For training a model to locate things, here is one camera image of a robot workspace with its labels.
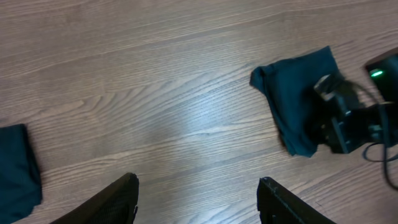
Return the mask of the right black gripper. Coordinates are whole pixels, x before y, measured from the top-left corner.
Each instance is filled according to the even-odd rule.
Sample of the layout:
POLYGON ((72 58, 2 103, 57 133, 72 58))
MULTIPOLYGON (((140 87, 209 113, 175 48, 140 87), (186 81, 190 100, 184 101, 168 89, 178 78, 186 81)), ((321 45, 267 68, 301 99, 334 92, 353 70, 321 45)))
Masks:
POLYGON ((379 102, 361 85, 340 73, 316 82, 319 111, 310 129, 311 137, 336 154, 349 154, 369 142, 382 142, 379 102))

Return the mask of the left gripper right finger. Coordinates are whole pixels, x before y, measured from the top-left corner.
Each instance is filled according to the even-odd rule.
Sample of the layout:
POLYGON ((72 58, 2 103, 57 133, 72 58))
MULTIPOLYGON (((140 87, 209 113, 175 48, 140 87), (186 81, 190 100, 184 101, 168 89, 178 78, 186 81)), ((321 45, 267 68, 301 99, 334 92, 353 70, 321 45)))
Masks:
POLYGON ((259 179, 257 210, 262 224, 335 224, 270 177, 259 179))

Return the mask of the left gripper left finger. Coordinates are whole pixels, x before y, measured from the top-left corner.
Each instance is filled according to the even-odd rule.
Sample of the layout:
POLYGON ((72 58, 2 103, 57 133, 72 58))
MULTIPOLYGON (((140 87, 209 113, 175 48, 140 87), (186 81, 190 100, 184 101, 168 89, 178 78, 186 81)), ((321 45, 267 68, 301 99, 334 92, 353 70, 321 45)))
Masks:
POLYGON ((132 224, 139 199, 139 179, 128 172, 52 224, 132 224))

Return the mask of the dark navy t-shirt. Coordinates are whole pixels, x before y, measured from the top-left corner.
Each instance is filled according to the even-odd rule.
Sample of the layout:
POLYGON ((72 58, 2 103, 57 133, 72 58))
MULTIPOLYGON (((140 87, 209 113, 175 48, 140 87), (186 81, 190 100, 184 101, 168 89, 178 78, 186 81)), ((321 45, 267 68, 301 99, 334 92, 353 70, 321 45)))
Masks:
POLYGON ((280 138, 291 155, 312 157, 316 153, 320 142, 306 130, 322 113, 322 100, 313 86, 338 70, 331 48, 326 46, 251 72, 249 84, 266 97, 280 138))

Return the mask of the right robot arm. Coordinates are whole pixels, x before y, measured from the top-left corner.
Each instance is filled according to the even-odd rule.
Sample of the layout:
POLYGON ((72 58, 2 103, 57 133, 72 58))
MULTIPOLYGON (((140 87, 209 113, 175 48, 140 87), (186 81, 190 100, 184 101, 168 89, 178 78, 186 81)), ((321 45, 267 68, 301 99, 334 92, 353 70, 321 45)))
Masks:
POLYGON ((312 137, 334 153, 349 154, 369 142, 387 147, 397 144, 397 48, 367 61, 364 69, 383 102, 370 93, 375 104, 365 106, 358 91, 366 89, 340 72, 321 77, 313 86, 322 109, 312 137))

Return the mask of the folded black cloth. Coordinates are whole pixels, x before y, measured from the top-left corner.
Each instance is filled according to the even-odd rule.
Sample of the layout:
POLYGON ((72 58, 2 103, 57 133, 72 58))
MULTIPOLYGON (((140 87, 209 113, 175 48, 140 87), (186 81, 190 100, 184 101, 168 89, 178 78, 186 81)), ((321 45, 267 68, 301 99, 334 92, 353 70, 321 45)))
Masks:
POLYGON ((1 128, 1 223, 29 216, 41 201, 40 169, 26 126, 1 128))

